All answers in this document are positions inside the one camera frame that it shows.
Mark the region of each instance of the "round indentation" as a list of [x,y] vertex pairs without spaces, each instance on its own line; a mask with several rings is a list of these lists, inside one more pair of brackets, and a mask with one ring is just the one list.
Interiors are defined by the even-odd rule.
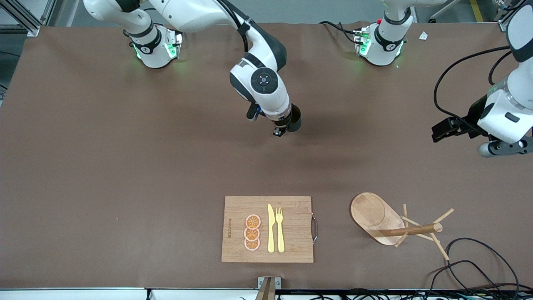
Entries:
[[352,200],[352,218],[362,226],[377,226],[385,219],[385,205],[376,194],[362,193]]

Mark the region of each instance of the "knife blade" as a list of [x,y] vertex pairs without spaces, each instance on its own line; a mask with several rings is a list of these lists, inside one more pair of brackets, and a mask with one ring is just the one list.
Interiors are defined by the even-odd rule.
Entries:
[[268,207],[268,252],[274,253],[274,233],[272,229],[274,228],[274,223],[276,222],[276,217],[274,215],[274,210],[272,205],[267,205]]

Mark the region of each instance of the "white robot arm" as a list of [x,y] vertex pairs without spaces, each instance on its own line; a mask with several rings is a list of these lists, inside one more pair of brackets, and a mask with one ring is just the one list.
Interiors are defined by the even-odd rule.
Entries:
[[[278,71],[287,60],[283,44],[227,0],[149,0],[177,30],[191,33],[215,25],[231,25],[243,37],[245,54],[230,71],[230,83],[251,103],[250,121],[263,115],[273,122],[274,135],[296,131],[300,110],[290,103]],[[154,25],[139,9],[139,0],[84,0],[89,14],[98,20],[121,25],[134,42],[138,57],[152,68],[164,67],[177,57],[181,35]],[[247,41],[253,46],[248,50]]]
[[403,39],[411,24],[411,6],[435,6],[446,0],[380,0],[385,5],[385,16],[380,23],[362,28],[356,34],[359,56],[377,66],[386,66],[400,55]]
[[507,41],[518,68],[476,101],[462,119],[450,117],[433,127],[433,141],[468,133],[490,142],[478,148],[483,157],[533,151],[533,0],[525,2],[507,26]]

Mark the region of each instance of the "brown table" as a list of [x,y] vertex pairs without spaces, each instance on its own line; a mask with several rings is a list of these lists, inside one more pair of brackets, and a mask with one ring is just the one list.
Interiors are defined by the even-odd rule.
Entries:
[[[187,60],[163,69],[144,67],[119,28],[46,27],[27,39],[0,109],[0,286],[241,288],[277,275],[286,288],[428,287],[443,265],[435,245],[377,244],[350,218],[361,192],[397,211],[406,203],[421,223],[455,208],[444,245],[480,239],[532,282],[533,156],[484,159],[482,138],[431,140],[446,117],[433,106],[437,78],[506,45],[495,24],[413,25],[388,67],[356,58],[322,25],[264,28],[287,46],[281,76],[303,113],[301,130],[282,138],[245,118],[228,80],[242,44],[228,27],[188,35]],[[465,114],[501,54],[450,72],[442,106]],[[495,78],[515,66],[506,59]],[[315,263],[221,263],[226,195],[312,196]],[[450,256],[512,281],[481,247],[460,243]],[[483,283],[472,268],[457,273]],[[437,287],[458,285],[444,275]]]

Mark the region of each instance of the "orange slice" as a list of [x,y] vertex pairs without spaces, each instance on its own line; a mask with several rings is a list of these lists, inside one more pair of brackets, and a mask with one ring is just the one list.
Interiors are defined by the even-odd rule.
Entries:
[[244,238],[250,242],[257,241],[259,238],[259,229],[244,229]]
[[261,225],[261,218],[258,215],[249,215],[246,217],[245,224],[250,230],[258,229]]
[[261,244],[261,242],[260,242],[259,239],[257,241],[253,241],[253,242],[244,240],[244,247],[247,250],[250,250],[250,251],[255,251],[255,250],[259,249],[259,245],[260,244]]

